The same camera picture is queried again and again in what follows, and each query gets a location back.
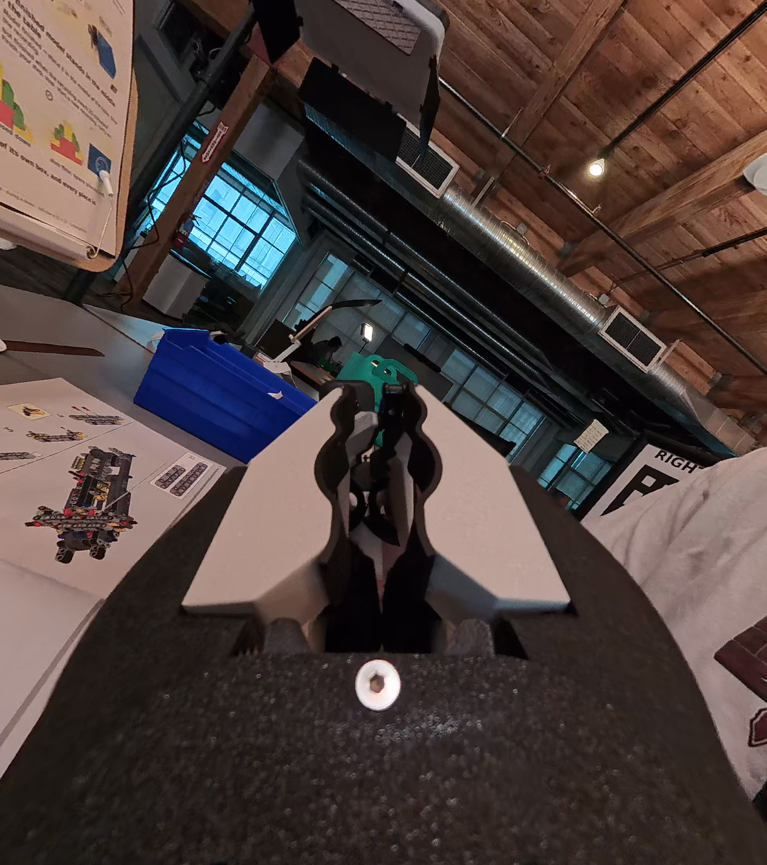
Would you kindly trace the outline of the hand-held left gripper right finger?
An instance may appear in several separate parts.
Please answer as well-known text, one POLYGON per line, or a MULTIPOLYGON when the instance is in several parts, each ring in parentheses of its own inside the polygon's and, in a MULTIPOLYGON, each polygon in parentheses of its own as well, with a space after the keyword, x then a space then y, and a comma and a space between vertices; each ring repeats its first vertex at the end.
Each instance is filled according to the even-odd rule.
POLYGON ((504 456, 424 386, 416 443, 432 454, 429 485, 416 482, 415 518, 431 557, 426 600, 446 620, 560 612, 571 597, 504 456))

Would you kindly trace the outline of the lego instruction booklet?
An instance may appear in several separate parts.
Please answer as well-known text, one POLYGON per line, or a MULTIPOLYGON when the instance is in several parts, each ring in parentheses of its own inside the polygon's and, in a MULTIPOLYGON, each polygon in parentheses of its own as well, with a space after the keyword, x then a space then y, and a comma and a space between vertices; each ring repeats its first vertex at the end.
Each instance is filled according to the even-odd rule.
POLYGON ((0 748, 100 603, 223 473, 63 379, 0 386, 0 748))

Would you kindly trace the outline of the teal felt bag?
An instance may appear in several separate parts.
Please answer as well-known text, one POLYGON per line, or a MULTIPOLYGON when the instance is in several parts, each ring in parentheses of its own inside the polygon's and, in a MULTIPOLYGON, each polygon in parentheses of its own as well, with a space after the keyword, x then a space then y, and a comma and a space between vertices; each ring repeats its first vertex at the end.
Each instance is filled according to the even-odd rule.
POLYGON ((338 381, 365 382, 374 393, 374 410, 380 409, 385 386, 400 386, 419 383, 415 373, 398 360, 380 355, 360 355, 355 352, 344 364, 337 376, 338 381))

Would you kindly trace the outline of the grey ceiling unit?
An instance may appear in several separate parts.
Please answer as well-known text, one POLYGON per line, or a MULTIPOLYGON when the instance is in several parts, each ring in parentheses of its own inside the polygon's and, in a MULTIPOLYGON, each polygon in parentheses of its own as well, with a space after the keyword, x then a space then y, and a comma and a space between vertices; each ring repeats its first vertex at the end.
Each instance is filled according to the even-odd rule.
POLYGON ((394 163, 408 125, 425 157, 441 103, 449 17, 434 2, 254 1, 266 58, 303 42, 313 59, 298 88, 309 120, 394 163))

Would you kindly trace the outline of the person in white shirt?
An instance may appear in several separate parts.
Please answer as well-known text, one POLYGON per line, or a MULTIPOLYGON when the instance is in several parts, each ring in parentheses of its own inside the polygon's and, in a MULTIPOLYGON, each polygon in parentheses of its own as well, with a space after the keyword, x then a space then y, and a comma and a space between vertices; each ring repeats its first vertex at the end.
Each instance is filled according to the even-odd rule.
POLYGON ((628 503, 589 531, 664 620, 767 823, 767 447, 628 503))

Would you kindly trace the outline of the blue storage bin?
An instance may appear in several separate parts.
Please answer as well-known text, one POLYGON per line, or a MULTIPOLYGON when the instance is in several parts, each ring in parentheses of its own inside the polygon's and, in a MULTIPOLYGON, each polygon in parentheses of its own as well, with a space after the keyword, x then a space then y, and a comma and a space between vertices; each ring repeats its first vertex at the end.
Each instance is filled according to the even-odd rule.
POLYGON ((134 403, 249 463, 316 401, 206 330, 165 329, 134 403))

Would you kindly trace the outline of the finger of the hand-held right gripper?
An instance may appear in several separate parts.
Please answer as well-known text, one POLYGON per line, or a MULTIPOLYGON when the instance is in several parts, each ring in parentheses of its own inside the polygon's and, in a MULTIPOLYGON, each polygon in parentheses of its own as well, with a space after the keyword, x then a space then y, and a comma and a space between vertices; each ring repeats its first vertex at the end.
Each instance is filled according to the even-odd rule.
POLYGON ((390 544, 405 547, 414 521, 415 481, 409 471, 412 441, 401 435, 387 460, 386 485, 383 492, 383 515, 391 526, 390 544))
POLYGON ((338 507, 344 528, 356 528, 365 518, 372 485, 370 455, 377 436, 378 417, 359 413, 346 440, 346 474, 338 483, 338 507))

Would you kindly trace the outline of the white air vent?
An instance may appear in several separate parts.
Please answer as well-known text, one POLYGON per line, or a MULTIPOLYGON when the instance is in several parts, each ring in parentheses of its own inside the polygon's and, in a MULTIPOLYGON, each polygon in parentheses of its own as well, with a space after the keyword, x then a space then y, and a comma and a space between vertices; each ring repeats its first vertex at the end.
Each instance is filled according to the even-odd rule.
POLYGON ((667 345, 619 306, 610 308, 599 337, 638 369, 651 372, 667 355, 667 345))
POLYGON ((429 142, 423 150, 420 132, 410 123, 404 127, 396 164, 436 199, 443 197, 460 170, 435 144, 429 142))

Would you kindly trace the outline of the black framed marker sign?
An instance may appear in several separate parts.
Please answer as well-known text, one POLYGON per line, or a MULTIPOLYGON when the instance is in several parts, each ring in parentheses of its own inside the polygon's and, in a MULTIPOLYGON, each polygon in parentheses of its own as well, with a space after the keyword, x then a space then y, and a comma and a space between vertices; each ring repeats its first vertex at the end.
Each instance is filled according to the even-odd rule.
POLYGON ((627 503, 687 480, 721 461, 709 451, 646 434, 625 452, 584 502, 574 509, 585 526, 627 503))

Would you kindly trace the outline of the wooden post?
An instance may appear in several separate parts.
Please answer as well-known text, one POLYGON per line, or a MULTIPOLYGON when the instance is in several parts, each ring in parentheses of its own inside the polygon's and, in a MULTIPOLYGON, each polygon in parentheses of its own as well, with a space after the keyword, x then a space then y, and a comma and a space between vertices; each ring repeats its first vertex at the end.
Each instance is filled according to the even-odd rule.
POLYGON ((239 135, 266 96, 274 74, 270 65, 252 54, 237 86, 229 96, 217 123, 185 170, 146 241, 127 265, 117 290, 123 294, 123 310, 137 312, 146 290, 173 247, 184 222, 192 215, 210 182, 232 151, 239 135))

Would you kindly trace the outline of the wooden instruction board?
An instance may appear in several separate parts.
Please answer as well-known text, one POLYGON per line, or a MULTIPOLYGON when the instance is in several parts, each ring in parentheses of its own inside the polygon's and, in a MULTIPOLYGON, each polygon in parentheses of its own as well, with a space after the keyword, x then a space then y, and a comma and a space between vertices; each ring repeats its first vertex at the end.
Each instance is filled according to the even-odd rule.
POLYGON ((0 1, 0 238, 104 272, 125 236, 133 1, 0 1))

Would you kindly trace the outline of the silver ventilation duct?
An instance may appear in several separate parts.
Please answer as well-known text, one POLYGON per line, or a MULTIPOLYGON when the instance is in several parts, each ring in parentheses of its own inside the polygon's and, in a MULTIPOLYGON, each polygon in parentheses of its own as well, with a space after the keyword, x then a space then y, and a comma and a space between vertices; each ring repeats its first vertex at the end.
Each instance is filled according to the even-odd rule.
POLYGON ((476 208, 459 186, 447 187, 437 202, 434 221, 572 335, 586 337, 602 329, 608 315, 605 308, 562 276, 521 235, 476 208))

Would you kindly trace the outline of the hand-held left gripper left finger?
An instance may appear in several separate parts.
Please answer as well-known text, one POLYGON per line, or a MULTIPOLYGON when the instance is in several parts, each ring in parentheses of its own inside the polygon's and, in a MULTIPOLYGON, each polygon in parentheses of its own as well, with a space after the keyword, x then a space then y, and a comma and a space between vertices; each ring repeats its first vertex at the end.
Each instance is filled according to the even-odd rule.
POLYGON ((305 625, 332 603, 350 570, 355 418, 355 389, 336 386, 248 463, 183 611, 305 625))

